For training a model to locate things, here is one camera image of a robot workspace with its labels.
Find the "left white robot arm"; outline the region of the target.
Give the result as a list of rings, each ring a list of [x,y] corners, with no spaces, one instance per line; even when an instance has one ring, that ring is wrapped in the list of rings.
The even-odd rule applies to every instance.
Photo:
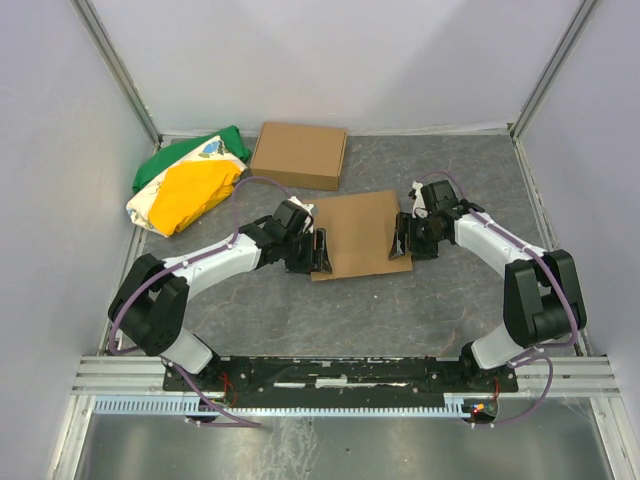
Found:
[[[289,273],[330,273],[327,233],[314,225],[313,209],[290,197],[274,214],[191,254],[140,256],[109,306],[114,329],[145,355],[162,357],[192,375],[213,370],[219,355],[184,326],[188,302],[236,275],[278,262]]]

